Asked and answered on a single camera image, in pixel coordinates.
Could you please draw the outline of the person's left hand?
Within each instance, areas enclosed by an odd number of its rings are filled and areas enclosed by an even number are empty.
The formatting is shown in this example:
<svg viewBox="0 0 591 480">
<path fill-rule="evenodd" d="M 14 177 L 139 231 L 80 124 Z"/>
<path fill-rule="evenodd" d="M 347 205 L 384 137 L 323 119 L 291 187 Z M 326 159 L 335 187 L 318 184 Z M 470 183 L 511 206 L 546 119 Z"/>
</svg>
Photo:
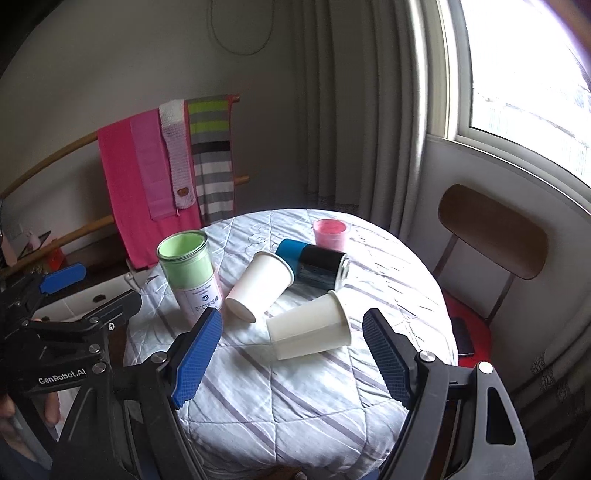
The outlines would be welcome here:
<svg viewBox="0 0 591 480">
<path fill-rule="evenodd" d="M 54 427 L 61 419 L 60 401 L 58 394 L 52 392 L 43 395 L 43 416 L 47 427 Z M 1 436 L 7 444 L 16 452 L 29 460 L 36 460 L 34 453 L 21 438 L 16 429 L 15 415 L 16 405 L 8 395 L 1 397 Z"/>
</svg>

